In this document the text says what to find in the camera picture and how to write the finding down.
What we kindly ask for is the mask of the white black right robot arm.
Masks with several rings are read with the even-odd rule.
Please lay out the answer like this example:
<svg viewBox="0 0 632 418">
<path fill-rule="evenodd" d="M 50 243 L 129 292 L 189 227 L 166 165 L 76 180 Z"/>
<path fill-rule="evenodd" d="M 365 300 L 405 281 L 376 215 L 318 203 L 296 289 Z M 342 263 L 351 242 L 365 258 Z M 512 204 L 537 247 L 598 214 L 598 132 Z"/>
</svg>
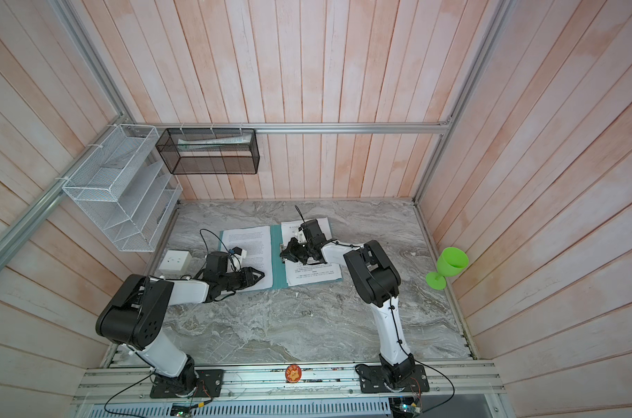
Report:
<svg viewBox="0 0 632 418">
<path fill-rule="evenodd" d="M 371 309 L 380 339 L 380 364 L 355 366 L 363 393 L 429 391 L 425 367 L 415 360 L 401 326 L 401 276 L 378 241 L 350 244 L 328 238 L 319 221 L 311 219 L 287 234 L 280 257 L 303 266 L 347 268 L 357 294 Z"/>
</svg>

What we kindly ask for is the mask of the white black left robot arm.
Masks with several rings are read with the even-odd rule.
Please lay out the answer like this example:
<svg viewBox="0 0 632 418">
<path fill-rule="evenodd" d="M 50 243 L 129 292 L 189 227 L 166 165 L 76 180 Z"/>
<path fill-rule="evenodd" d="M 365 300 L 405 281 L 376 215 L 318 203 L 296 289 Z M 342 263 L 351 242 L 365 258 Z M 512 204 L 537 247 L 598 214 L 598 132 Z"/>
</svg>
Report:
<svg viewBox="0 0 632 418">
<path fill-rule="evenodd" d="M 163 330 L 170 306 L 223 301 L 258 284 L 265 273 L 242 266 L 230 252 L 207 254 L 204 266 L 188 280 L 133 274 L 119 287 L 98 316 L 96 332 L 124 345 L 153 368 L 155 382 L 176 397 L 197 392 L 199 375 L 190 355 L 177 348 Z"/>
</svg>

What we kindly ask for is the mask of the green plastic goblet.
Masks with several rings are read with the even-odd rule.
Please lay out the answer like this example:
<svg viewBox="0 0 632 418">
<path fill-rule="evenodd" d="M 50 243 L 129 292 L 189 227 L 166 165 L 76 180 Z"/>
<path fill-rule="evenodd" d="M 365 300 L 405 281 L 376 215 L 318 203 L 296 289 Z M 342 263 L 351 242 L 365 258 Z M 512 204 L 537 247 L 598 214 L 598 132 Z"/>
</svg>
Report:
<svg viewBox="0 0 632 418">
<path fill-rule="evenodd" d="M 426 275 L 426 282 L 432 289 L 443 290 L 447 287 L 447 278 L 459 275 L 469 266 L 469 256 L 459 248 L 445 248 L 436 262 L 436 271 Z"/>
</svg>

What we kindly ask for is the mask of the printed paper sheet bottom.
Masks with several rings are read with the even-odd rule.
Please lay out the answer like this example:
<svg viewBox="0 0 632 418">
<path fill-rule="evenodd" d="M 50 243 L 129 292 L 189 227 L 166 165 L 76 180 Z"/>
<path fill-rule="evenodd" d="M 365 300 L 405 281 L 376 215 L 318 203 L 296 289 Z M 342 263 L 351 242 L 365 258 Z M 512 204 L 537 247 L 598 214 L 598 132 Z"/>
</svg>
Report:
<svg viewBox="0 0 632 418">
<path fill-rule="evenodd" d="M 289 221 L 281 223 L 282 244 L 286 246 L 291 238 L 297 238 L 300 242 L 304 236 L 299 232 L 301 222 Z M 339 265 L 319 264 L 309 261 L 307 265 L 299 262 L 284 261 L 286 270 L 286 282 L 289 287 L 311 285 L 315 283 L 340 280 L 342 278 Z"/>
</svg>

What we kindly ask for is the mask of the white power socket box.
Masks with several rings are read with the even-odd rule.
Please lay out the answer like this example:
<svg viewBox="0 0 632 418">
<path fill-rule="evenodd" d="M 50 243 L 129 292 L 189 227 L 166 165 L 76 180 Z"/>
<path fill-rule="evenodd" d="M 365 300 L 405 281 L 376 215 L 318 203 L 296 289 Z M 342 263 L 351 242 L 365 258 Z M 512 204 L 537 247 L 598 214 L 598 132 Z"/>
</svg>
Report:
<svg viewBox="0 0 632 418">
<path fill-rule="evenodd" d="M 162 275 L 175 275 L 181 276 L 186 274 L 188 266 L 192 260 L 192 255 L 189 251 L 183 250 L 168 250 L 164 258 L 162 259 L 157 271 Z"/>
</svg>

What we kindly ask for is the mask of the teal green folder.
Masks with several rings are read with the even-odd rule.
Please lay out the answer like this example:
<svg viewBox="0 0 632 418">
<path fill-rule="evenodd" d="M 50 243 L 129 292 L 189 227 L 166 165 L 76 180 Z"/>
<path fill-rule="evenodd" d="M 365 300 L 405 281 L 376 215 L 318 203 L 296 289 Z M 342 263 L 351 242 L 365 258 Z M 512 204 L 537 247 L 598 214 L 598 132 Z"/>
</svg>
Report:
<svg viewBox="0 0 632 418">
<path fill-rule="evenodd" d="M 282 244 L 281 225 L 270 226 L 272 237 L 272 277 L 273 285 L 271 289 L 277 290 L 288 288 L 286 282 L 286 270 L 283 259 L 279 256 L 284 245 Z"/>
</svg>

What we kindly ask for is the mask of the printed paper sheet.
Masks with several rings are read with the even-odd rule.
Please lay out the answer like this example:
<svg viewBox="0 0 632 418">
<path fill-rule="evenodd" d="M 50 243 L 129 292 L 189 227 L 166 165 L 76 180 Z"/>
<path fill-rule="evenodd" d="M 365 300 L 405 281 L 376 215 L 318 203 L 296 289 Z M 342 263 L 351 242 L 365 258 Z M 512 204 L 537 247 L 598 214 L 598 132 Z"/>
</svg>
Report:
<svg viewBox="0 0 632 418">
<path fill-rule="evenodd" d="M 270 226 L 226 230 L 223 231 L 221 238 L 229 249 L 239 247 L 246 251 L 246 256 L 240 264 L 242 268 L 255 268 L 265 274 L 258 284 L 244 289 L 244 292 L 271 289 L 273 277 Z"/>
<path fill-rule="evenodd" d="M 297 238 L 300 242 L 304 236 L 299 232 L 301 222 L 289 221 L 281 223 L 282 244 L 286 246 L 291 238 Z M 339 265 L 319 264 L 309 261 L 307 265 L 299 262 L 284 261 L 286 270 L 286 282 L 289 287 L 311 285 L 315 283 L 340 280 L 342 278 Z"/>
</svg>

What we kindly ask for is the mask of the printed paper sheet top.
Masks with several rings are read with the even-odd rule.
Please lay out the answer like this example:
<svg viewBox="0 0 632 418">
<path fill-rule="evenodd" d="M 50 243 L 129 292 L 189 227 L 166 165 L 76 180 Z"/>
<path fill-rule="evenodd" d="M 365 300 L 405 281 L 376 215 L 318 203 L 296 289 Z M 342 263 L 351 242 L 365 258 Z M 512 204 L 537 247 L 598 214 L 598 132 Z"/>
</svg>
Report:
<svg viewBox="0 0 632 418">
<path fill-rule="evenodd" d="M 229 249 L 239 247 L 246 251 L 246 256 L 240 264 L 242 268 L 255 268 L 265 274 L 258 284 L 244 289 L 244 292 L 271 289 L 273 277 L 270 226 L 226 230 L 223 231 L 221 238 Z"/>
</svg>

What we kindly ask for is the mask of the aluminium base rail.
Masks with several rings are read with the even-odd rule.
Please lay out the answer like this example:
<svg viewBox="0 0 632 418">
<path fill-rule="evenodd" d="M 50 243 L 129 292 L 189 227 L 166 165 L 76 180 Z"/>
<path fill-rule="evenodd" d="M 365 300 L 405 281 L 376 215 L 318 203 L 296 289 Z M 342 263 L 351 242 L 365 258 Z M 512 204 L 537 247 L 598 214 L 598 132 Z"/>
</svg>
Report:
<svg viewBox="0 0 632 418">
<path fill-rule="evenodd" d="M 216 401 L 288 400 L 321 398 L 361 398 L 382 395 L 420 395 L 423 402 L 436 395 L 502 394 L 506 391 L 495 364 L 490 361 L 446 360 L 428 362 L 415 376 L 393 391 L 384 384 L 363 379 L 354 362 L 303 363 L 297 382 L 286 379 L 286 364 L 200 367 L 202 377 L 222 376 L 211 383 L 200 383 L 193 400 Z M 72 403 L 153 402 L 152 378 L 146 367 L 90 369 L 84 373 Z"/>
</svg>

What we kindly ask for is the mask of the red round sticker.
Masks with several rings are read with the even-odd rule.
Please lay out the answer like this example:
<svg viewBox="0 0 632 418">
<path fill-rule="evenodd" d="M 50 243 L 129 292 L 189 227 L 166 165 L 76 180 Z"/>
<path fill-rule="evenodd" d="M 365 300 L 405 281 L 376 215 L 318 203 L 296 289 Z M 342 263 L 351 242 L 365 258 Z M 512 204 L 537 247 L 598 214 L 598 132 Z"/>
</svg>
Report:
<svg viewBox="0 0 632 418">
<path fill-rule="evenodd" d="M 289 365 L 285 370 L 285 378 L 288 383 L 297 383 L 302 378 L 302 369 L 297 364 Z"/>
</svg>

